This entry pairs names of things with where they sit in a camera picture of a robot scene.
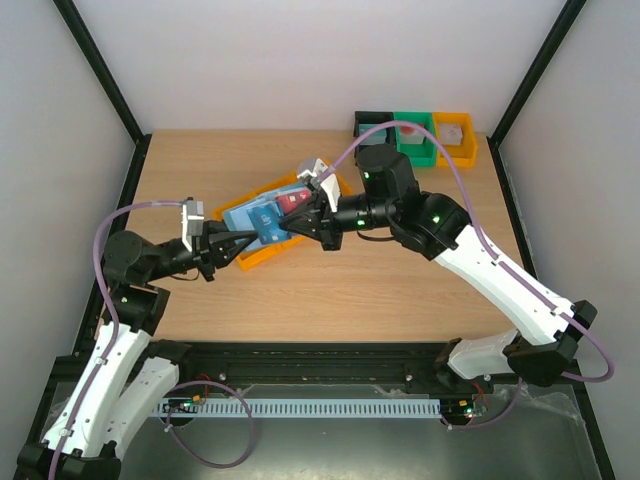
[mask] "white wall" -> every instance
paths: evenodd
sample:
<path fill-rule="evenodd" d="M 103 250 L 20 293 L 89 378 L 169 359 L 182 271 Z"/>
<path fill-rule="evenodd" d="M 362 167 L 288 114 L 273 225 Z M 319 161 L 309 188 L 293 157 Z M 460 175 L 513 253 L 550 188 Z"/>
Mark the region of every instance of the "white wall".
<path fill-rule="evenodd" d="M 53 2 L 0 15 L 0 478 L 11 478 L 56 355 L 71 353 L 91 242 L 133 143 Z"/>
<path fill-rule="evenodd" d="M 358 109 L 495 128 L 564 0 L 76 0 L 143 130 L 345 129 Z"/>
<path fill-rule="evenodd" d="M 640 432 L 638 18 L 637 1 L 587 2 L 502 149 L 540 276 L 599 309 L 618 369 L 589 393 L 621 480 L 638 478 Z M 594 349 L 579 353 L 602 373 Z"/>

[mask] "orange tray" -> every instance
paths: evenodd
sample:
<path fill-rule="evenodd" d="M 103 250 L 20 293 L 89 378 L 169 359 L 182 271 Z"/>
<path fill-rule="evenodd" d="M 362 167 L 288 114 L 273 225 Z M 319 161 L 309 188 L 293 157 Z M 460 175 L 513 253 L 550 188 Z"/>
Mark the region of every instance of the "orange tray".
<path fill-rule="evenodd" d="M 352 195 L 353 189 L 344 180 L 344 178 L 342 178 L 338 174 L 336 174 L 336 177 L 338 178 L 338 184 L 340 185 L 340 191 L 342 192 L 342 194 Z M 274 190 L 279 187 L 285 187 L 287 185 L 291 185 L 292 183 L 296 183 L 297 181 L 298 181 L 298 177 L 296 177 L 296 173 L 291 172 L 288 175 L 285 175 L 284 177 L 279 178 L 275 182 L 271 182 L 268 185 L 265 185 L 256 190 L 253 190 L 247 193 L 246 195 L 240 198 L 237 198 L 234 201 L 227 203 L 226 205 L 221 206 L 220 208 L 216 208 L 213 211 L 213 218 L 216 220 L 222 220 L 223 219 L 222 214 L 226 210 L 229 210 L 230 208 L 235 207 L 236 205 L 240 205 L 241 203 L 248 202 L 252 198 L 255 198 L 258 195 L 260 195 L 261 193 L 268 192 L 269 190 Z M 236 257 L 236 261 L 238 262 L 238 265 L 240 265 L 240 268 L 242 270 L 247 271 L 252 269 L 256 265 L 259 265 L 260 263 L 264 262 L 265 260 L 279 254 L 280 252 L 293 247 L 297 243 L 300 243 L 301 241 L 305 240 L 305 238 L 306 237 L 299 235 L 295 238 L 292 238 L 291 240 L 287 240 L 286 242 L 277 243 L 275 245 L 269 245 L 268 247 L 263 247 L 253 252 L 241 253 Z"/>

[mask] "green box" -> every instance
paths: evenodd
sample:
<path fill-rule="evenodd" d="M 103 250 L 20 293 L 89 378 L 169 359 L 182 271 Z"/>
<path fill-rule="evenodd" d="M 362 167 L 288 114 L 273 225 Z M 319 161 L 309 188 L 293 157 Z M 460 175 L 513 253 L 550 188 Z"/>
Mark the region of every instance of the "green box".
<path fill-rule="evenodd" d="M 433 117 L 428 112 L 393 112 L 394 120 L 422 123 L 429 132 L 436 135 Z M 407 145 L 400 142 L 400 128 L 396 127 L 396 148 L 411 160 L 414 167 L 433 167 L 436 164 L 436 146 L 425 138 L 420 145 Z"/>

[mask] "wooden table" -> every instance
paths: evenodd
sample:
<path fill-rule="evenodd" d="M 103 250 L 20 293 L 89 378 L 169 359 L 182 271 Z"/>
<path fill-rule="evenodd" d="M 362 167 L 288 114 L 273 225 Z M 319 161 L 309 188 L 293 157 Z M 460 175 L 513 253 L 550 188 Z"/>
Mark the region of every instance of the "wooden table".
<path fill-rule="evenodd" d="M 193 196 L 214 208 L 296 169 L 309 156 L 335 159 L 352 140 L 335 131 L 156 131 L 136 202 Z M 483 228 L 519 259 L 484 135 L 476 166 L 462 175 Z M 352 159 L 340 173 L 362 191 Z M 423 190 L 462 204 L 448 168 L 417 169 Z M 156 243 L 180 236 L 175 208 L 134 212 L 128 229 Z M 384 235 L 388 230 L 373 234 Z M 234 263 L 215 281 L 157 285 L 171 291 L 156 338 L 249 342 L 416 342 L 476 338 L 510 322 L 448 270 L 395 242 L 345 235 L 342 250 L 323 252 L 305 240 L 243 272 Z"/>

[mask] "red object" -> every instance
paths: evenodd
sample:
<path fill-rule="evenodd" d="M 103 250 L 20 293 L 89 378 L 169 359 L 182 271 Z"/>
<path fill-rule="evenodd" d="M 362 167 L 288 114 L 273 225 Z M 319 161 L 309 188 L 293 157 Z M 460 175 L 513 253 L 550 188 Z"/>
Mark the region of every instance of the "red object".
<path fill-rule="evenodd" d="M 282 213 L 288 215 L 290 212 L 295 210 L 298 205 L 303 204 L 306 200 L 311 198 L 311 192 L 304 188 L 301 190 L 296 190 L 295 192 L 283 193 L 282 195 L 278 195 L 276 197 L 276 201 L 280 208 L 282 209 Z"/>
<path fill-rule="evenodd" d="M 478 396 L 476 397 L 476 400 L 478 400 L 478 398 L 482 398 L 484 406 L 489 408 L 489 400 L 487 400 L 487 396 L 485 395 L 484 390 L 482 390 L 482 387 L 478 385 L 478 382 L 471 382 L 471 385 L 476 387 L 476 390 L 478 390 Z"/>
<path fill-rule="evenodd" d="M 198 375 L 196 375 L 196 380 L 208 380 L 210 382 L 212 381 L 211 377 L 206 373 L 199 373 Z M 209 398 L 209 385 L 204 386 L 204 398 Z"/>
<path fill-rule="evenodd" d="M 424 127 L 424 123 L 419 123 L 418 125 L 420 125 L 421 127 Z M 415 129 L 411 127 L 400 127 L 400 133 L 402 133 L 403 135 L 413 135 L 414 132 L 415 132 Z"/>

